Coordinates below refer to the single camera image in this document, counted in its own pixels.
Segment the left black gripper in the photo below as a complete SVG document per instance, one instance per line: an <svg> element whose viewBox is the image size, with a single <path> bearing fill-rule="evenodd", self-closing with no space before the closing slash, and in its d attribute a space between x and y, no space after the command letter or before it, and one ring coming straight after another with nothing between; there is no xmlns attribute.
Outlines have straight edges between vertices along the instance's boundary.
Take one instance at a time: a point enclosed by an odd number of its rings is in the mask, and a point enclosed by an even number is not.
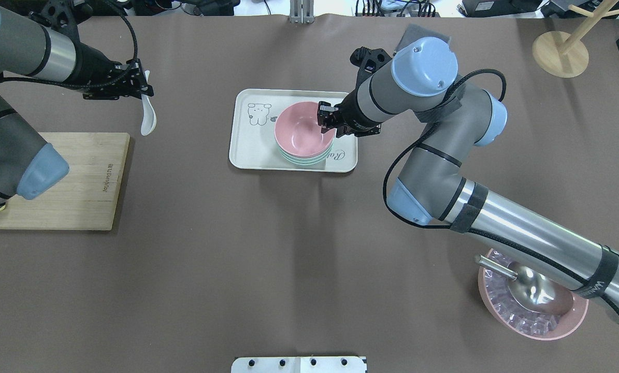
<svg viewBox="0 0 619 373"><path fill-rule="evenodd" d="M116 100L154 95L139 58L121 64L85 44L79 44L77 49L76 84L83 87L79 91L83 92L84 99Z"/></svg>

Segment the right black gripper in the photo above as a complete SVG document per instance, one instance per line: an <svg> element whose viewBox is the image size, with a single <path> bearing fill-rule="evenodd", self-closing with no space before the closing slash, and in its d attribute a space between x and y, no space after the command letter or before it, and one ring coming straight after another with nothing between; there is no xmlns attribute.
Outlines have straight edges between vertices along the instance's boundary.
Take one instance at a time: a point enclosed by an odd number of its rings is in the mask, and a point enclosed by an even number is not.
<svg viewBox="0 0 619 373"><path fill-rule="evenodd" d="M332 106L328 102L320 101L317 109L317 122L323 134L335 129L337 138L345 135L365 137L378 135L381 132L380 122L367 118L356 104L345 102Z"/></svg>

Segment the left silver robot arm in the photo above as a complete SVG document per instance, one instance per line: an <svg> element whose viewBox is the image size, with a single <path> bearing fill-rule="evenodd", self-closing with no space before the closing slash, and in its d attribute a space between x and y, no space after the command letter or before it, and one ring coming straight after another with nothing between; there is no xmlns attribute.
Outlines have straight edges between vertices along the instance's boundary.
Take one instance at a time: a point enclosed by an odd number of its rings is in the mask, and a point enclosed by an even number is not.
<svg viewBox="0 0 619 373"><path fill-rule="evenodd" d="M3 97L8 83L23 96L48 94L51 87L79 92L88 100L142 99L154 94L138 55L113 61L80 40L78 24L92 15L85 1L48 1L21 15L0 5L0 209L14 196L34 200L68 175L68 162Z"/></svg>

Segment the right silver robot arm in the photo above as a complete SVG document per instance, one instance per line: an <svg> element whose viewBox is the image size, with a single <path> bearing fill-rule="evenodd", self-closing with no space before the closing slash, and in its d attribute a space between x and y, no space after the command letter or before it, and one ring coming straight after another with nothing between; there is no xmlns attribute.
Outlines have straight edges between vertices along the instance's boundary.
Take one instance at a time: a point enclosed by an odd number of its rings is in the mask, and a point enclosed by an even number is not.
<svg viewBox="0 0 619 373"><path fill-rule="evenodd" d="M412 110L426 124L421 136L394 160L406 159L394 184L382 183L386 208L410 226L449 229L491 244L512 257L516 270L491 264L520 279L530 291L558 305L572 297L595 299L619 324L619 253L490 191L464 177L462 165L474 147L491 144L508 113L502 98L470 82L482 69L457 73L449 41L425 36L390 56L361 47L350 62L358 68L356 87L339 104L320 102L317 120L336 137L377 135L382 123Z"/></svg>

